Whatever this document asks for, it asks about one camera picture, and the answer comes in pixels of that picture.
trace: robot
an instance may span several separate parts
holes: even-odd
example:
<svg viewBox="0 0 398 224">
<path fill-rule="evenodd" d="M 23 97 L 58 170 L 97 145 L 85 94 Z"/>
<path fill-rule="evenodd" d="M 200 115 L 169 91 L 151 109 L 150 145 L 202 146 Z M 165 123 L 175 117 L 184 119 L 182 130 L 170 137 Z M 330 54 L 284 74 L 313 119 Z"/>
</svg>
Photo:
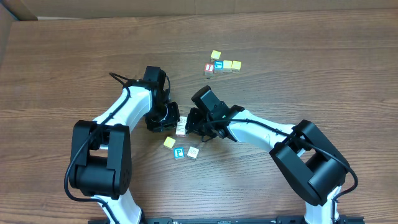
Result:
<svg viewBox="0 0 398 224">
<path fill-rule="evenodd" d="M 71 162 L 64 179 L 68 197 L 78 202 L 97 202 L 108 217 L 88 223 L 364 223 L 363 217 L 347 217 L 337 212 L 337 198 L 354 190 L 358 178 L 344 156 L 313 123 L 303 120 L 295 126 L 277 124 L 259 118 L 241 106 L 229 108 L 209 86 L 192 97 L 197 107 L 188 114 L 187 134 L 198 134 L 202 141 L 219 137 L 248 142 L 269 152 L 289 185 L 305 201 L 305 215 L 222 220 L 145 218 L 129 191 L 132 175 L 130 133 L 143 116 L 149 131 L 162 132 L 175 128 L 180 117 L 178 105 L 171 102 L 170 80 L 159 67 L 148 66 L 140 80 L 114 73 L 110 75 L 123 85 L 122 94 L 101 116 L 76 123 Z M 166 79 L 169 88 L 164 90 Z M 90 155 L 90 150 L 97 149 L 107 149 L 108 157 Z M 315 153 L 304 163 L 300 156 L 311 149 Z M 354 177 L 354 185 L 340 192 L 349 172 Z M 68 183 L 89 198 L 73 196 Z"/>
</svg>

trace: blue letter on block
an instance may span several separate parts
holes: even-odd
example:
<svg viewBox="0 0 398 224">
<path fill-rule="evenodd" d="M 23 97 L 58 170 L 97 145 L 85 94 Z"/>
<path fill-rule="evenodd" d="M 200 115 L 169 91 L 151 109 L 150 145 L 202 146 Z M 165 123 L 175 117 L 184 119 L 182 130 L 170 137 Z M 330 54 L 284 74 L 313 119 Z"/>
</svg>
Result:
<svg viewBox="0 0 398 224">
<path fill-rule="evenodd" d="M 183 159 L 184 158 L 184 148 L 178 147 L 174 149 L 174 158 L 175 159 Z"/>
</svg>

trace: cube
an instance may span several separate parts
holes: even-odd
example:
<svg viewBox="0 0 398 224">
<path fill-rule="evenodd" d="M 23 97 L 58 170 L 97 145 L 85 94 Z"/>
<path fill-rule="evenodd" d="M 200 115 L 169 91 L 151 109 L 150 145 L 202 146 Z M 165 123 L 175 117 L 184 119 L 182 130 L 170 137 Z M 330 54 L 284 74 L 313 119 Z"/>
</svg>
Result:
<svg viewBox="0 0 398 224">
<path fill-rule="evenodd" d="M 164 141 L 163 145 L 169 149 L 172 149 L 174 146 L 174 143 L 175 143 L 175 139 L 167 137 L 166 140 Z"/>
<path fill-rule="evenodd" d="M 199 149 L 190 147 L 187 156 L 191 159 L 197 159 L 199 153 Z"/>
<path fill-rule="evenodd" d="M 175 135 L 178 137 L 185 137 L 187 131 L 185 125 L 187 125 L 187 117 L 181 116 L 180 121 L 177 123 L 177 128 L 175 129 Z"/>
<path fill-rule="evenodd" d="M 184 148 L 183 147 L 177 147 L 174 149 L 174 159 L 183 159 L 185 158 L 184 156 Z"/>
<path fill-rule="evenodd" d="M 214 51 L 211 53 L 210 61 L 211 61 L 211 62 L 214 62 L 215 60 L 220 59 L 220 57 L 221 57 L 221 52 L 218 52 L 218 51 L 214 50 Z"/>
<path fill-rule="evenodd" d="M 205 75 L 213 76 L 214 75 L 214 65 L 207 63 L 205 66 Z"/>
<path fill-rule="evenodd" d="M 240 61 L 233 61 L 232 62 L 232 72 L 239 73 L 241 71 L 242 62 Z"/>
<path fill-rule="evenodd" d="M 231 72 L 231 70 L 232 70 L 232 61 L 224 60 L 223 72 Z"/>
<path fill-rule="evenodd" d="M 214 73 L 223 73 L 223 62 L 221 61 L 214 62 Z"/>
</svg>

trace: small block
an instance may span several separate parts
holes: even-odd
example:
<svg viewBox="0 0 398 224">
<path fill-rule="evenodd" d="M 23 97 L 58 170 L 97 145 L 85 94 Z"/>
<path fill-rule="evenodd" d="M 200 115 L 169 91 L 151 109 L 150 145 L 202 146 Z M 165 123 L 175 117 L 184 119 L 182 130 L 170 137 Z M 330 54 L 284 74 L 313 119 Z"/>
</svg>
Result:
<svg viewBox="0 0 398 224">
<path fill-rule="evenodd" d="M 175 139 L 167 137 L 166 140 L 164 141 L 163 145 L 169 149 L 172 149 L 174 146 L 174 143 L 175 143 Z"/>
<path fill-rule="evenodd" d="M 223 72 L 231 72 L 231 71 L 232 71 L 232 61 L 224 60 Z"/>
<path fill-rule="evenodd" d="M 205 75 L 213 76 L 214 75 L 214 65 L 207 63 L 205 66 Z"/>
<path fill-rule="evenodd" d="M 187 130 L 185 126 L 187 125 L 187 117 L 181 116 L 180 121 L 177 123 L 177 128 L 175 129 L 175 135 L 178 137 L 185 137 Z"/>
<path fill-rule="evenodd" d="M 191 159 L 197 159 L 199 153 L 199 149 L 190 147 L 187 156 Z"/>
<path fill-rule="evenodd" d="M 221 57 L 221 52 L 214 50 L 214 51 L 211 53 L 210 61 L 211 61 L 211 62 L 214 62 L 215 60 L 220 59 L 220 57 Z"/>
<path fill-rule="evenodd" d="M 223 62 L 222 61 L 214 62 L 214 73 L 223 73 Z"/>
<path fill-rule="evenodd" d="M 175 159 L 183 159 L 185 158 L 184 156 L 184 148 L 183 147 L 177 147 L 174 149 L 174 158 Z"/>
<path fill-rule="evenodd" d="M 233 61 L 232 62 L 232 72 L 239 73 L 241 71 L 242 62 L 240 61 Z"/>
</svg>

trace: wooden table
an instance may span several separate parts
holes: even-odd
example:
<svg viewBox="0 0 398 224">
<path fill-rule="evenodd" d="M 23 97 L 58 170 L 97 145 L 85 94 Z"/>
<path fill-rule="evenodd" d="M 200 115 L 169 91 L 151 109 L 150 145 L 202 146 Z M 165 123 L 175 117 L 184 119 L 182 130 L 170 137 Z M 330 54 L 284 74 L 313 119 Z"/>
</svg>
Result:
<svg viewBox="0 0 398 224">
<path fill-rule="evenodd" d="M 240 74 L 203 76 L 213 49 Z M 280 12 L 15 22 L 0 73 L 0 222 L 85 223 L 104 213 L 63 191 L 72 127 L 121 94 L 112 71 L 164 69 L 180 113 L 205 85 L 228 106 L 278 123 L 313 121 L 347 158 L 359 187 L 345 215 L 398 222 L 398 10 Z M 142 120 L 131 134 L 130 191 L 148 217 L 303 215 L 303 200 L 270 156 L 227 139 L 176 161 Z M 353 183 L 347 176 L 344 188 Z"/>
</svg>

